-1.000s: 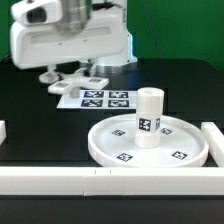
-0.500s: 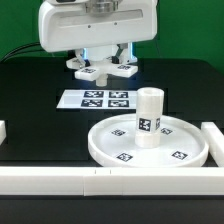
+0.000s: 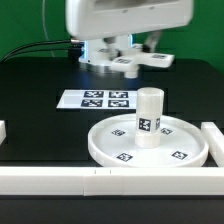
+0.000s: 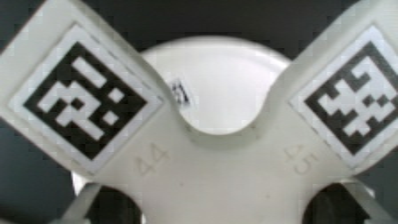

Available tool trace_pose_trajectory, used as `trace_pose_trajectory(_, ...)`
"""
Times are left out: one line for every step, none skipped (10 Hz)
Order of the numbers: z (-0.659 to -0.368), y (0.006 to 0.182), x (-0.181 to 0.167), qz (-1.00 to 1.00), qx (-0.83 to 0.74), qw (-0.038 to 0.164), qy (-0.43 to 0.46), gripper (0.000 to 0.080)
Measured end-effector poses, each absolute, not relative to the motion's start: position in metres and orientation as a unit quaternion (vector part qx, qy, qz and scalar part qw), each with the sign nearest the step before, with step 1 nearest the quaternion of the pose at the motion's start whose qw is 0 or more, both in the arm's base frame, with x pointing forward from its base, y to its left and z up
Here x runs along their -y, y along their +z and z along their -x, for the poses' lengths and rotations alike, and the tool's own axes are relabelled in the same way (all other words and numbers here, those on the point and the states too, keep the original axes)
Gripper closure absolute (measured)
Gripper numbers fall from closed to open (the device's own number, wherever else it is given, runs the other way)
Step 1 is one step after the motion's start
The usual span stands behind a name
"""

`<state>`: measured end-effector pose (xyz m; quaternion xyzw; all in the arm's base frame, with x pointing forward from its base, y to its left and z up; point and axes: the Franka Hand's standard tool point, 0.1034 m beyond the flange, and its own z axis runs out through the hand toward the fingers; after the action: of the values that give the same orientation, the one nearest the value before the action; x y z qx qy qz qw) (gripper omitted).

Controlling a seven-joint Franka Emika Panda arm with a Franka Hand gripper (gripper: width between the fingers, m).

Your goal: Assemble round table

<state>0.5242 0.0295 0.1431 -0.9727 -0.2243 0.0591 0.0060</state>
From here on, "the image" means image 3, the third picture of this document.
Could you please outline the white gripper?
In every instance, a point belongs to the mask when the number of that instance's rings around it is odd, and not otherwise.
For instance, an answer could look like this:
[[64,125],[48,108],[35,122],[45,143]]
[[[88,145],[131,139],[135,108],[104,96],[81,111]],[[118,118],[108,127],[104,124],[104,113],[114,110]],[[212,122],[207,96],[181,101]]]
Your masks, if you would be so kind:
[[115,53],[116,36],[152,31],[144,43],[154,52],[162,32],[186,26],[193,17],[193,0],[66,0],[66,28],[80,40],[104,38]]

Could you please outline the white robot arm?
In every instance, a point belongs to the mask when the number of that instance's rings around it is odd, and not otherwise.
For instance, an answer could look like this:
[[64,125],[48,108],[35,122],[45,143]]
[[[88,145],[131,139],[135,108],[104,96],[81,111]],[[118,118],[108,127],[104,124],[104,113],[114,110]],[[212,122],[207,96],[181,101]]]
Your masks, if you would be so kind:
[[82,68],[134,78],[141,65],[172,64],[155,48],[162,30],[189,24],[193,0],[65,0],[65,16],[68,33],[84,43]]

